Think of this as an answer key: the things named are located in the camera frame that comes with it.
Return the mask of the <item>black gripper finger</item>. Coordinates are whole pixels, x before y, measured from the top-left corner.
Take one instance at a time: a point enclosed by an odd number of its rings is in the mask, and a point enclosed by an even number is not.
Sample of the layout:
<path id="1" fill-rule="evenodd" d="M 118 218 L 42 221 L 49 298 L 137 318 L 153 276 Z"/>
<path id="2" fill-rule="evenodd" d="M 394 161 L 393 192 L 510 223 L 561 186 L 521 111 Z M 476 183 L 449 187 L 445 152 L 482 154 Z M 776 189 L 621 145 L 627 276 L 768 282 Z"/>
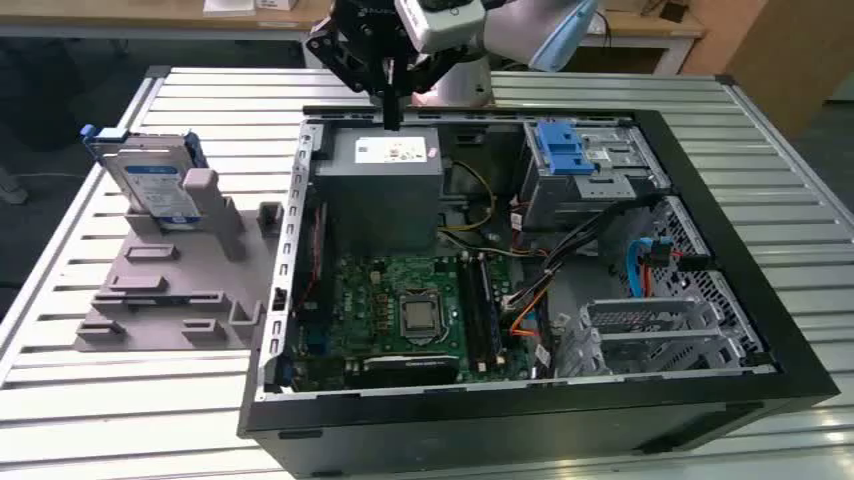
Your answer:
<path id="1" fill-rule="evenodd" d="M 468 53 L 466 46 L 457 46 L 429 54 L 410 65 L 410 57 L 392 59 L 392 130 L 400 129 L 402 110 L 413 93 L 422 94 Z"/>
<path id="2" fill-rule="evenodd" d="M 324 18 L 309 31 L 304 46 L 321 65 L 356 93 L 366 93 L 381 110 L 385 130 L 394 130 L 394 90 L 388 82 L 382 58 L 361 55 L 349 41 L 338 39 L 337 25 Z"/>

